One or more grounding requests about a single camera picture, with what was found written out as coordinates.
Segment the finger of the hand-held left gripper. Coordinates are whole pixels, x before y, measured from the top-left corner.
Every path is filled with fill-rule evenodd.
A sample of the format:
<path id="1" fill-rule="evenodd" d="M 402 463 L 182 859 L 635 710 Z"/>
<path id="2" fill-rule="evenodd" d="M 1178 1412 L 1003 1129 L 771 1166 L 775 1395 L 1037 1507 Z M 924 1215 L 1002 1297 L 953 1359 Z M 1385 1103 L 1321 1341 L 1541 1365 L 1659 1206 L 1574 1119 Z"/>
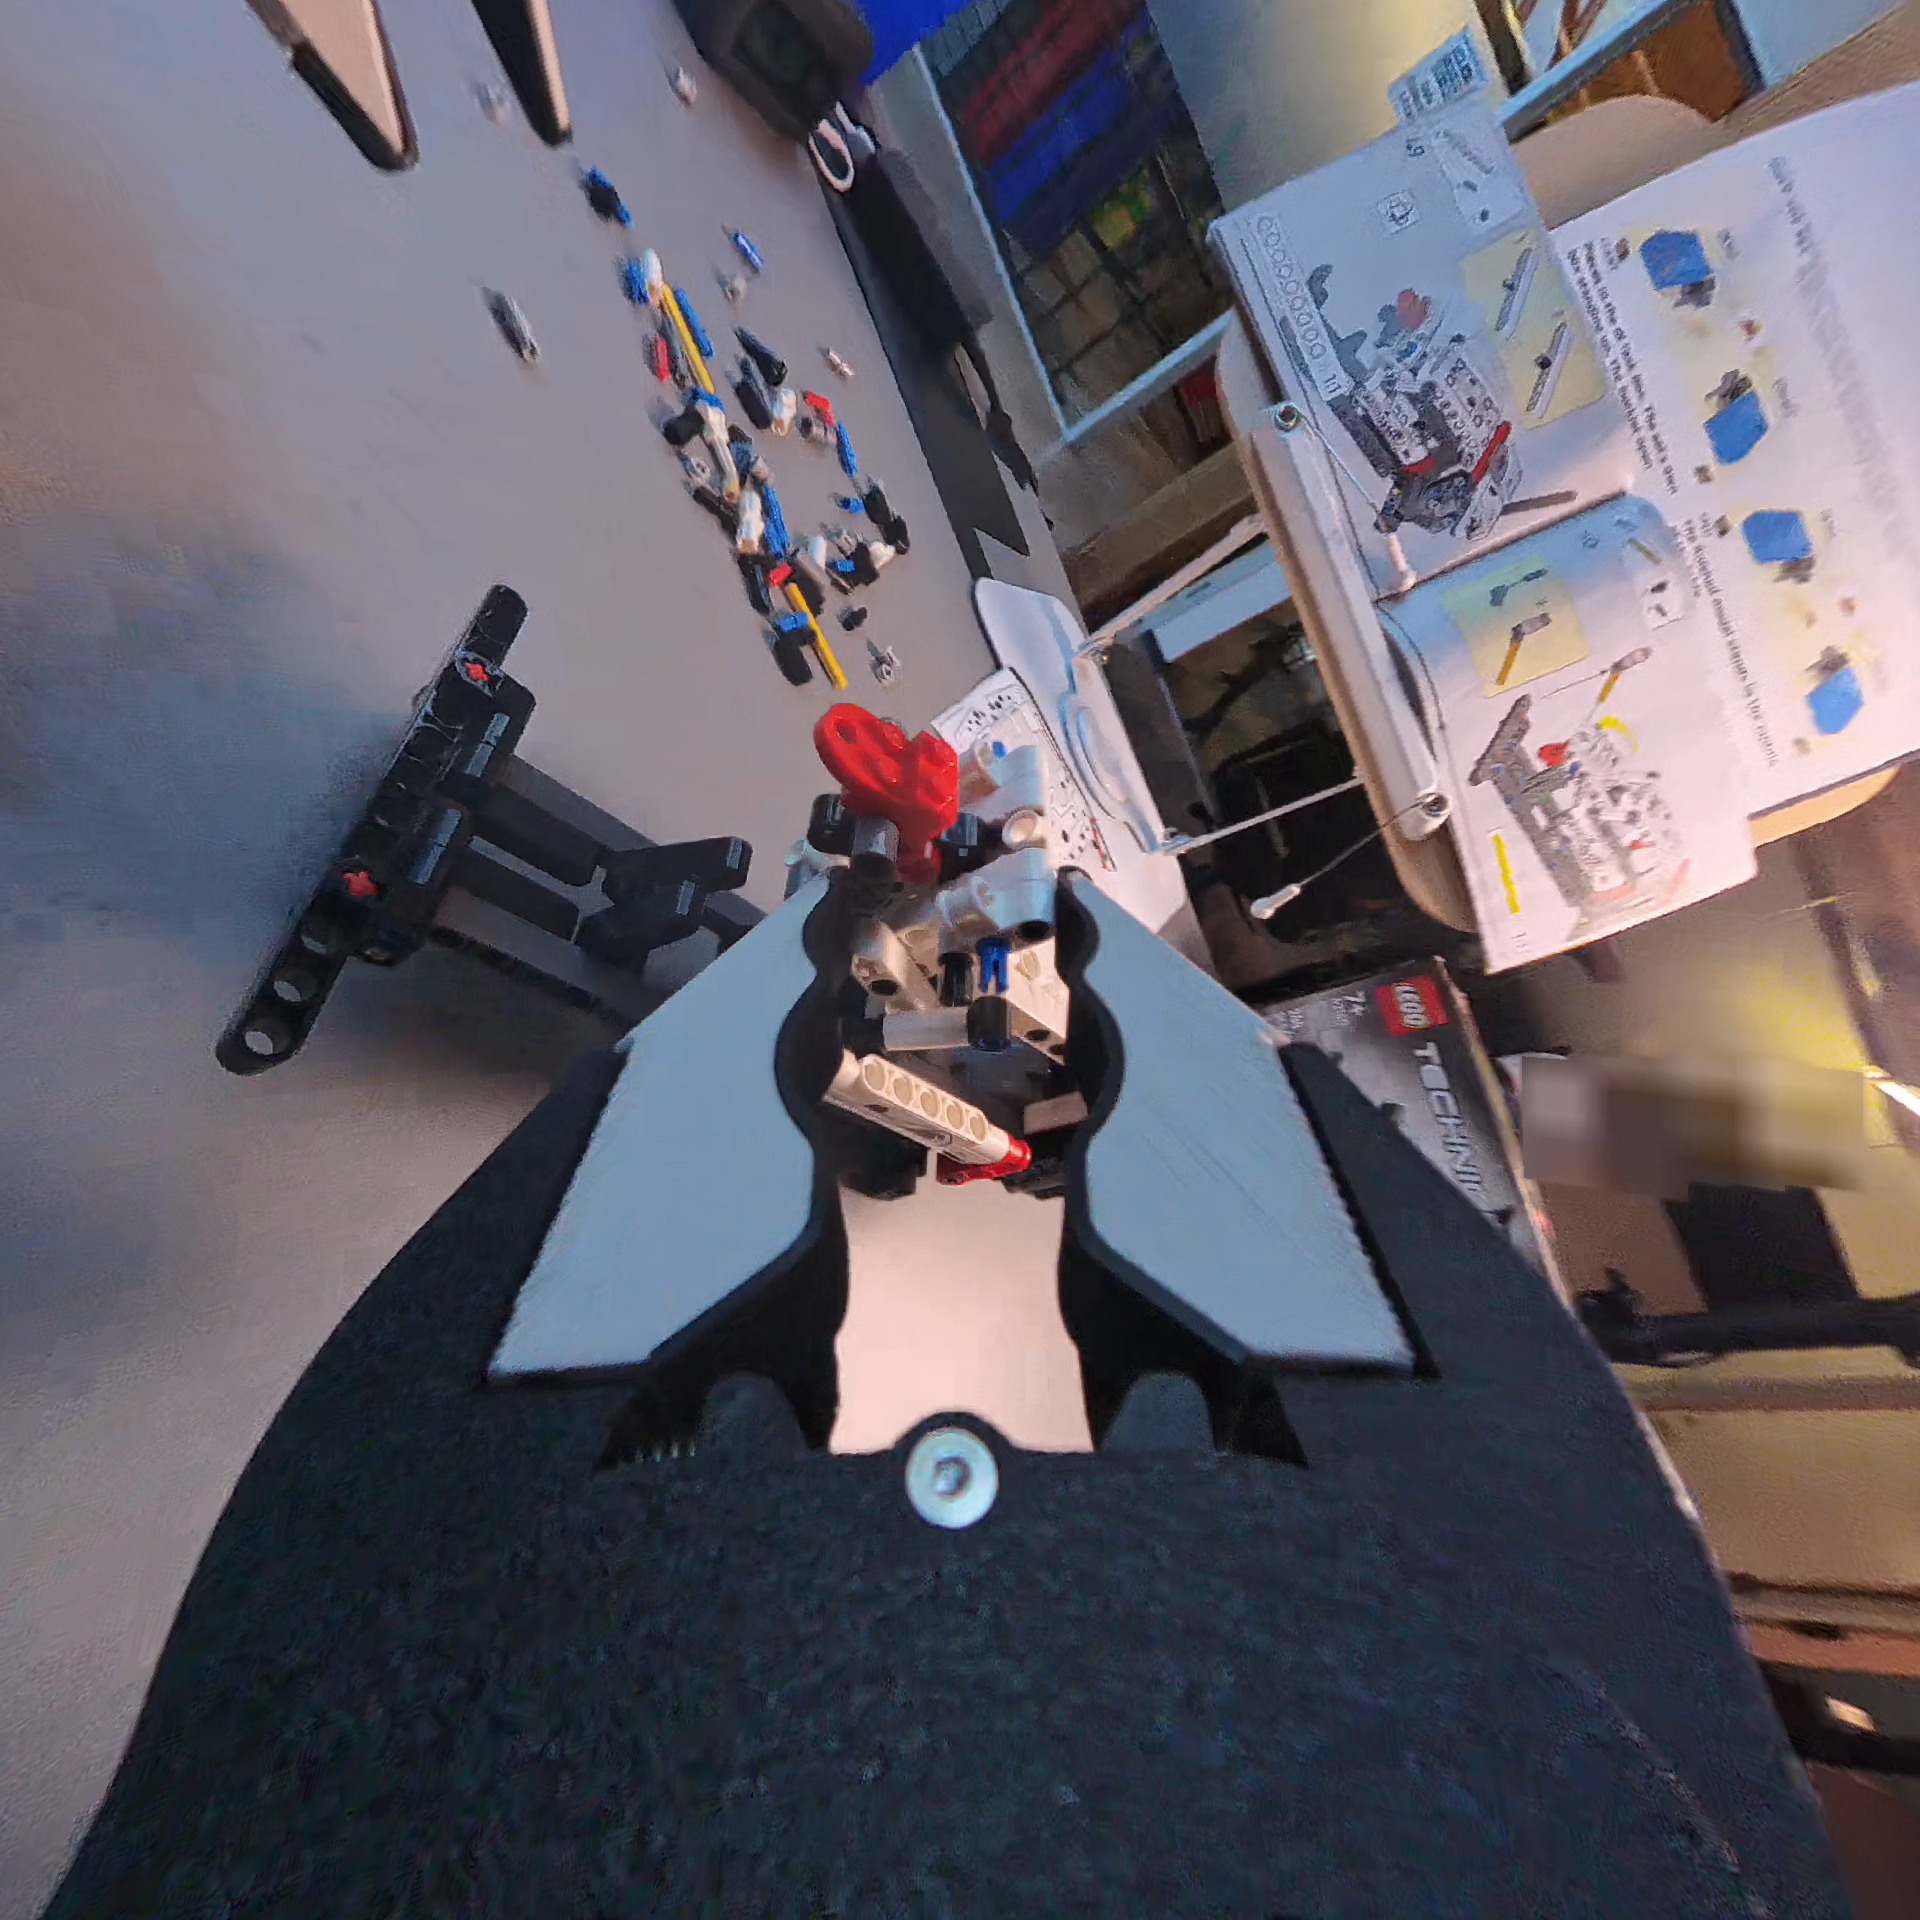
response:
<path id="1" fill-rule="evenodd" d="M 292 73 L 378 171 L 409 171 L 418 137 L 378 1 L 249 1 Z"/>
<path id="2" fill-rule="evenodd" d="M 572 141 L 570 95 L 550 4 L 471 1 L 529 125 L 549 148 Z"/>

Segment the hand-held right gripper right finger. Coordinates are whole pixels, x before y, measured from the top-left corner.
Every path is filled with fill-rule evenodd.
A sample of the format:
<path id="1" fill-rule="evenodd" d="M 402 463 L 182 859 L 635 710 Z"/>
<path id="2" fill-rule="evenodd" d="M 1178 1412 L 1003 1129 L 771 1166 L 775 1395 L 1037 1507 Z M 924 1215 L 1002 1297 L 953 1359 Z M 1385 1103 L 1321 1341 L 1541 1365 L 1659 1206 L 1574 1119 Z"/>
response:
<path id="1" fill-rule="evenodd" d="M 1082 870 L 1057 931 L 1089 1103 L 1066 1173 L 1079 1245 L 1228 1365 L 1407 1376 L 1276 1030 Z"/>

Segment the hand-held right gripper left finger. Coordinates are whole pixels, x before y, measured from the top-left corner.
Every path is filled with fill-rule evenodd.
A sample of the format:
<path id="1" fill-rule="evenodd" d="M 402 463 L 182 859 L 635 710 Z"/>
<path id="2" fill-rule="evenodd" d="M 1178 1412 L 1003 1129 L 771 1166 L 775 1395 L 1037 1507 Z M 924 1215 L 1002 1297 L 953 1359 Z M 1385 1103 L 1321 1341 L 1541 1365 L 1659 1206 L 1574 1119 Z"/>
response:
<path id="1" fill-rule="evenodd" d="M 849 945 L 845 885 L 810 879 L 615 1045 L 492 1380 L 635 1373 L 815 1238 Z"/>

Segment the toy brick truck model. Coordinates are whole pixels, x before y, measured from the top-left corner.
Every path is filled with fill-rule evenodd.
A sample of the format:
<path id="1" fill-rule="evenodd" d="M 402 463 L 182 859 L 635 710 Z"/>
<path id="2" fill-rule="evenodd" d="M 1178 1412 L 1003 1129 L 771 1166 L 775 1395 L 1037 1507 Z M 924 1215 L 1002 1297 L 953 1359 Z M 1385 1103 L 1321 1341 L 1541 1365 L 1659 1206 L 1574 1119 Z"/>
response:
<path id="1" fill-rule="evenodd" d="M 538 700 L 508 670 L 524 599 L 494 584 L 418 689 L 407 729 L 214 1041 L 231 1073 L 292 1061 L 349 964 L 462 952 L 629 1028 L 761 919 L 739 833 L 658 844 L 518 751 Z M 828 788 L 785 881 L 853 896 L 849 1056 L 828 1095 L 839 1179 L 871 1197 L 940 1184 L 1066 1190 L 1089 1116 L 1066 1067 L 1053 886 L 1076 852 L 1039 739 L 1013 718 L 964 748 L 836 702 L 812 731 Z"/>

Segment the toy truck cardboard box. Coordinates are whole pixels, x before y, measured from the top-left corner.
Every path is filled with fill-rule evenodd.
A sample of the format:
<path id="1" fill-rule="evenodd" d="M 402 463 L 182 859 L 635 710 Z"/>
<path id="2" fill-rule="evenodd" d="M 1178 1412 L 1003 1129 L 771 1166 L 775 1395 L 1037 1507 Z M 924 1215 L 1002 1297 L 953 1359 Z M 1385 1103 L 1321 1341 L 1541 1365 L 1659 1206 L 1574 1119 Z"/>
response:
<path id="1" fill-rule="evenodd" d="M 1285 1041 L 1319 1046 L 1555 1289 L 1564 1279 L 1519 1133 L 1471 1007 L 1437 956 L 1329 990 L 1253 1001 Z"/>

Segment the white sticker sheet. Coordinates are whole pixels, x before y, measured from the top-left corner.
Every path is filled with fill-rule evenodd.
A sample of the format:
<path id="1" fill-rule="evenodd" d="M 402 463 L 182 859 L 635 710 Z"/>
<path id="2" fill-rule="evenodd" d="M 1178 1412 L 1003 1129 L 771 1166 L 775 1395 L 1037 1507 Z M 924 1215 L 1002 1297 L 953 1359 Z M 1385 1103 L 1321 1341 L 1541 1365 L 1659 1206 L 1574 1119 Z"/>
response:
<path id="1" fill-rule="evenodd" d="M 955 748 L 962 776 L 971 763 L 982 765 L 1019 748 L 1037 749 L 1046 765 L 1046 820 L 1057 848 L 1089 873 L 1121 870 L 1103 814 L 1070 768 L 1052 723 L 1018 672 L 1003 668 L 975 684 L 966 700 L 935 716 L 932 729 Z"/>

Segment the shelf of coloured storage bins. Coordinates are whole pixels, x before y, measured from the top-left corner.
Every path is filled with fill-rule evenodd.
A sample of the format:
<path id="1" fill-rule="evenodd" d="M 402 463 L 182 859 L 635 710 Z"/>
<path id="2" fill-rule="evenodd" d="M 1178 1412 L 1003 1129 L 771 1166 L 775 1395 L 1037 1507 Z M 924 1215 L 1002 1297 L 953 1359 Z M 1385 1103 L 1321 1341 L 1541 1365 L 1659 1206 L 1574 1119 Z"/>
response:
<path id="1" fill-rule="evenodd" d="M 918 45 L 1076 422 L 1219 320 L 1221 191 L 1146 1 L 962 4 Z"/>

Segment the pile of loose brick pieces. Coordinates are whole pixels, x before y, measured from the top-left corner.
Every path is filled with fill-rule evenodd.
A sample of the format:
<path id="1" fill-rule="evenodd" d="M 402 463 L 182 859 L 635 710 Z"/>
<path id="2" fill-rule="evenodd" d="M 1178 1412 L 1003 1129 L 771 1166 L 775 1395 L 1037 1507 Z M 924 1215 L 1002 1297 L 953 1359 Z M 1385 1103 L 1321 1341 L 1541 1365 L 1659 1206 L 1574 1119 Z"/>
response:
<path id="1" fill-rule="evenodd" d="M 909 529 L 871 480 L 833 399 L 796 379 L 788 361 L 755 329 L 706 326 L 687 289 L 653 249 L 625 246 L 618 285 L 639 320 L 638 344 L 669 398 L 657 420 L 687 500 L 724 536 L 733 571 L 765 624 L 771 657 L 791 685 L 822 678 L 849 687 L 828 624 L 854 632 L 869 616 L 853 593 L 909 550 Z M 833 496 L 859 527 L 796 535 L 785 515 L 765 441 L 828 448 L 845 491 Z"/>

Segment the white lamp stand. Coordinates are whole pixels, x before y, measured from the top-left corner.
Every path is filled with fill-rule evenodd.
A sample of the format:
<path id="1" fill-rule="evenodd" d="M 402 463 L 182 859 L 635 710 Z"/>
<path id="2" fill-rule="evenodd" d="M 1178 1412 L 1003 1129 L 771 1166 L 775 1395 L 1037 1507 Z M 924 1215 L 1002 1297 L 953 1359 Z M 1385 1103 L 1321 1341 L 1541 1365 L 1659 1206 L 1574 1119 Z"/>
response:
<path id="1" fill-rule="evenodd" d="M 1585 109 L 1519 141 L 1519 171 L 1547 212 L 1589 212 L 1601 204 L 1737 143 L 1735 117 L 1700 120 L 1689 108 L 1650 95 Z M 1401 672 L 1393 665 L 1374 606 L 1361 589 L 1361 564 L 1337 556 L 1333 462 L 1305 420 L 1282 424 L 1291 405 L 1241 311 L 1229 311 L 1204 339 L 1217 361 L 1222 409 L 1233 430 L 1236 475 L 1250 512 L 1185 574 L 1166 577 L 1172 597 L 1247 544 L 1266 544 L 1281 564 L 1285 593 L 1303 619 L 1333 716 L 1353 755 L 1347 797 L 1365 795 L 1385 824 L 1383 848 L 1404 894 L 1428 919 L 1465 931 L 1471 923 L 1468 885 L 1446 823 L 1446 792 Z M 1212 969 L 1178 849 L 1141 849 L 1117 800 L 1103 800 L 1097 768 L 1082 755 L 1094 740 L 1103 763 L 1129 792 L 1150 803 L 1146 775 L 1121 719 L 1103 656 L 1117 636 L 1146 616 L 1146 601 L 1115 615 L 1101 640 L 1061 599 L 1013 582 L 973 587 L 982 632 L 999 660 L 999 681 L 1018 681 L 1046 733 L 1053 763 L 1082 797 L 1089 824 L 1101 830 L 1114 865 L 1074 854 L 1093 881 L 1150 933 Z"/>

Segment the grey building instruction booklet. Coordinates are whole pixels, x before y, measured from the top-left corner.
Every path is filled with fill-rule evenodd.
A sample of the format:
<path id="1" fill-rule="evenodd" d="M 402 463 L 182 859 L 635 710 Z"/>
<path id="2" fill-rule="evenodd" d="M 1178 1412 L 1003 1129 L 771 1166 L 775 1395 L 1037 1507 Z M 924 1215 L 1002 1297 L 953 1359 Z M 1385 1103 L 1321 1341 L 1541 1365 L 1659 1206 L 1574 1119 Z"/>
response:
<path id="1" fill-rule="evenodd" d="M 1626 375 L 1482 99 L 1221 217 L 1238 431 L 1361 788 L 1491 974 L 1757 870 L 1731 681 Z"/>

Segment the small printed paper sign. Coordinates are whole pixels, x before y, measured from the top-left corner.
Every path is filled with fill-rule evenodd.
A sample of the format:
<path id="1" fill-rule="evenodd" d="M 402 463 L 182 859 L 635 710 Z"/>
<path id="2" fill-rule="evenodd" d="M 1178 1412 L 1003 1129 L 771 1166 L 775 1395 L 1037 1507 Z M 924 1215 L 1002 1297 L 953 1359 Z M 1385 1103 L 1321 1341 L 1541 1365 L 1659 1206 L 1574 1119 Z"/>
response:
<path id="1" fill-rule="evenodd" d="M 1399 73 L 1388 88 L 1388 100 L 1399 124 L 1413 125 L 1498 83 L 1498 67 L 1487 63 L 1482 36 L 1462 27 Z"/>

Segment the white printed instruction sheet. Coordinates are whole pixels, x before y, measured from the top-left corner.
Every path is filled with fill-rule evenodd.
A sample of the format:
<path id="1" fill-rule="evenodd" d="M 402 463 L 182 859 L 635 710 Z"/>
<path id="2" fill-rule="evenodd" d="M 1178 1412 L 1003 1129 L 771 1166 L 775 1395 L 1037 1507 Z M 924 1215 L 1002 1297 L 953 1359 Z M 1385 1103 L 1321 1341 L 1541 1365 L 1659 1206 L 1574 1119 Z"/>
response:
<path id="1" fill-rule="evenodd" d="M 1918 84 L 1555 230 L 1724 656 L 1754 814 L 1916 755 Z"/>

